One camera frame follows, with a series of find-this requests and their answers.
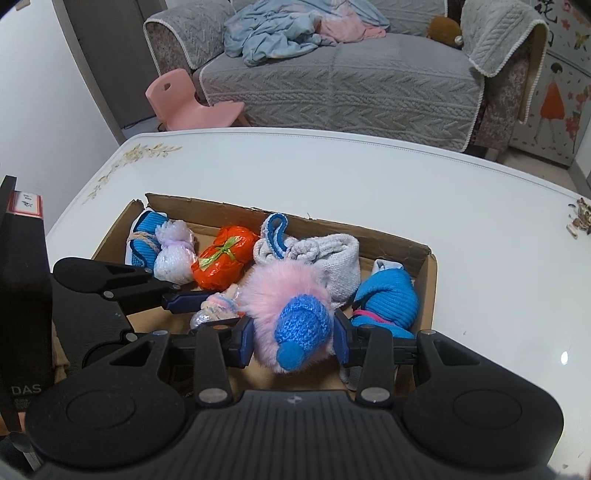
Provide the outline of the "small shiny white bundle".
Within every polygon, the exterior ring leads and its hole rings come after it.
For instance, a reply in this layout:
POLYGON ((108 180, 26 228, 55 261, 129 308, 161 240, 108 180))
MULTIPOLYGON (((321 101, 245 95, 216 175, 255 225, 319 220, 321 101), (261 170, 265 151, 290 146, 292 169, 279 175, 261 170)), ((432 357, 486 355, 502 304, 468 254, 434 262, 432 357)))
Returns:
POLYGON ((203 323, 242 317, 239 295, 238 284, 231 284, 225 291, 209 295, 201 303, 197 313, 192 315, 189 321, 189 330, 195 331, 203 323))

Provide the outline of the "white bubble wrap purple tie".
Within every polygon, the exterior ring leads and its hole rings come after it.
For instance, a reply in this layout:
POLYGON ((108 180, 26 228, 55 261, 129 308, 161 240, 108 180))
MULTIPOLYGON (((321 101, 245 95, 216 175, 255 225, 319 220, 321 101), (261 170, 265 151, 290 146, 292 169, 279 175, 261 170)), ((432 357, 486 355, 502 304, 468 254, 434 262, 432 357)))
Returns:
POLYGON ((160 252, 154 262, 154 277, 177 285, 193 282, 191 266, 197 259, 194 236, 183 220, 167 220, 155 228, 160 252))

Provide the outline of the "orange bag green tie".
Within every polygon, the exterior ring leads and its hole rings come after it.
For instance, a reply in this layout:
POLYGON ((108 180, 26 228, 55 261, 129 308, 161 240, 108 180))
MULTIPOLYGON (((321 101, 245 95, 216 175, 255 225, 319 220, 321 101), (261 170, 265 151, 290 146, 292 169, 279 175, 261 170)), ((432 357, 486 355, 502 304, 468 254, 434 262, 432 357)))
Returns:
POLYGON ((191 265, 194 281, 202 290, 224 291, 242 278, 253 260, 253 248, 259 235, 248 228, 222 227, 211 245, 191 265))

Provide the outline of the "blue knit pink band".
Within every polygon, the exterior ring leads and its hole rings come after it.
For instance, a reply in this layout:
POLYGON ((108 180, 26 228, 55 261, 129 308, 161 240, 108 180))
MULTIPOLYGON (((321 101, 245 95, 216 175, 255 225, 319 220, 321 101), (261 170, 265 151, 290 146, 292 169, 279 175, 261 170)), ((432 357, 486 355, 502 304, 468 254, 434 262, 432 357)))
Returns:
POLYGON ((403 264, 377 259, 370 276, 356 290, 349 322, 355 327, 385 328, 394 338, 414 339, 412 327, 419 307, 413 279, 403 264))

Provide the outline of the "pink fluffy blue knit hat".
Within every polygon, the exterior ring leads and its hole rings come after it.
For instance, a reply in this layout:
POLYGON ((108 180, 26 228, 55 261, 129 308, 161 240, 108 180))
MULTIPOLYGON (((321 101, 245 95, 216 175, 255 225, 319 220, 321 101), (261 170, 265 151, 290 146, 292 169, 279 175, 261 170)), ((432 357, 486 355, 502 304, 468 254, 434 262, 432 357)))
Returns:
POLYGON ((335 354, 335 308, 314 266, 256 264, 242 282, 239 303, 253 321, 256 360, 273 372, 304 370, 335 354))

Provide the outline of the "blue white sock bundle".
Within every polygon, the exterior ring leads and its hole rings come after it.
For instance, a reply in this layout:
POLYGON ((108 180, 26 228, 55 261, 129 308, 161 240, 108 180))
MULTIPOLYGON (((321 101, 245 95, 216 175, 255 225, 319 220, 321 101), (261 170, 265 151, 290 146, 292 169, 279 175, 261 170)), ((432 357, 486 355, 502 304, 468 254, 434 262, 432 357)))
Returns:
POLYGON ((150 208, 144 209, 132 222, 125 243, 126 265, 153 269, 157 255, 161 250, 155 230, 168 220, 165 213, 150 208))

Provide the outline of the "white towel blue trim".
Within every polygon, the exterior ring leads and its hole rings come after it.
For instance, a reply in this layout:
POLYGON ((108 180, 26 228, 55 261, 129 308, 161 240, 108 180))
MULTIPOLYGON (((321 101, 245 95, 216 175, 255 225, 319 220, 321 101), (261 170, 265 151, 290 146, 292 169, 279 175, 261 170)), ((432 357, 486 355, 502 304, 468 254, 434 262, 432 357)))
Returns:
POLYGON ((295 260, 314 266, 331 295, 332 306, 348 304, 362 281, 358 239, 345 233, 297 239, 287 235, 287 226, 283 213, 270 214, 263 221, 253 247, 254 262, 266 265, 295 260))

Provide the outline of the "shallow cardboard box tray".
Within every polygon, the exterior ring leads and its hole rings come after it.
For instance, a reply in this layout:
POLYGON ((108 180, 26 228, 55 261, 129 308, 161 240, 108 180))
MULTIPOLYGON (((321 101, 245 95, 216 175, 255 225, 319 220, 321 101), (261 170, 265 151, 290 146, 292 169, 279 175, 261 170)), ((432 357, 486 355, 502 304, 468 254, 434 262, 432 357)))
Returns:
POLYGON ((155 275, 202 290, 195 328, 227 318, 252 321, 253 347, 238 387, 311 390, 342 372, 362 372, 346 318, 365 332, 412 340, 433 321, 437 262, 431 249, 359 226, 311 220, 183 197, 149 195, 133 203, 98 251, 119 263, 149 214, 165 219, 147 238, 155 275))

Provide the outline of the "pink plastic child chair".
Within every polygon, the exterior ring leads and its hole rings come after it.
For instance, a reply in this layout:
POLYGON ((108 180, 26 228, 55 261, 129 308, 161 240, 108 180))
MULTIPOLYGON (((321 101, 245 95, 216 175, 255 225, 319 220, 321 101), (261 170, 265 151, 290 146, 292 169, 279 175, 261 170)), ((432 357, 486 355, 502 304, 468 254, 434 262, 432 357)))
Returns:
POLYGON ((245 103, 225 101, 206 106, 197 100, 197 91, 184 69, 169 71, 155 79, 145 96, 167 131, 249 126, 245 103))

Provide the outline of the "seed shells pile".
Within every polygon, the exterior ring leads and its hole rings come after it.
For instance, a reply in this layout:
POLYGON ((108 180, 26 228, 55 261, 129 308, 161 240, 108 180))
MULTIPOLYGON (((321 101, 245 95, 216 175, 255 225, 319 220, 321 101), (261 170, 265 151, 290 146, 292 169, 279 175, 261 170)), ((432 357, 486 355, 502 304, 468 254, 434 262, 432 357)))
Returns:
POLYGON ((591 206, 584 198, 579 198, 574 204, 569 204, 573 214, 569 216, 570 222, 566 228, 570 235, 577 239, 580 232, 589 235, 591 233, 591 206))

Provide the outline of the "grey quilted sofa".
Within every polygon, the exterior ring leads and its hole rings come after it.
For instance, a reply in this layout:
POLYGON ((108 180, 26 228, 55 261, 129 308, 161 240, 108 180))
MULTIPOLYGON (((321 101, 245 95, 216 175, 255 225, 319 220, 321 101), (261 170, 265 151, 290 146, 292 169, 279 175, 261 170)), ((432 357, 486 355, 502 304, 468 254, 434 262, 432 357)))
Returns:
POLYGON ((245 103, 254 126, 359 133, 463 152, 504 150, 525 122, 548 28, 522 1, 370 1, 386 36, 249 67, 225 55, 224 23, 255 1, 194 1, 143 26, 156 70, 184 69, 209 105, 245 103), (427 37, 459 23, 464 45, 427 37))

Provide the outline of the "light blue blanket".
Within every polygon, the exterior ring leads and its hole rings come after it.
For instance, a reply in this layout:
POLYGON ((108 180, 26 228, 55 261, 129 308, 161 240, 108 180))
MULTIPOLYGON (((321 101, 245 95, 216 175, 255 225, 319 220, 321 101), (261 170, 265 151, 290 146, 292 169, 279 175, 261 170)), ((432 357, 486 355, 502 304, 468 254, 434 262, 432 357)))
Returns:
POLYGON ((354 11, 363 22, 390 28, 390 21, 370 1, 256 1, 224 23, 224 53, 242 58, 246 66, 304 56, 322 46, 315 20, 322 15, 354 11))

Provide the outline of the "pink garment on sofa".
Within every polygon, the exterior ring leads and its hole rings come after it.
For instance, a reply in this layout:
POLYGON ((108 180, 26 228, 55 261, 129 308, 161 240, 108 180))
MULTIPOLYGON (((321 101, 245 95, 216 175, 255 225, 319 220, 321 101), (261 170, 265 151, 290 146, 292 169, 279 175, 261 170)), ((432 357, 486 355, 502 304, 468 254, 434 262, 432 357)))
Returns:
POLYGON ((346 11, 345 15, 322 15, 315 20, 315 32, 329 44, 380 39, 387 34, 384 28, 363 22, 354 11, 346 11))

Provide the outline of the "brown plush toy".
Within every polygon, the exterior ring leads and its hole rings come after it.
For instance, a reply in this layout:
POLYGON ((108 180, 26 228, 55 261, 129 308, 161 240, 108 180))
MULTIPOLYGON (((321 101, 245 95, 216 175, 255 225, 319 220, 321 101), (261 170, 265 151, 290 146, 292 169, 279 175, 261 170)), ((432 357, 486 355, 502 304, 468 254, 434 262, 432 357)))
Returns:
POLYGON ((432 19, 428 27, 427 37, 456 49, 460 49, 464 45, 462 29, 459 23, 445 16, 437 16, 432 19))

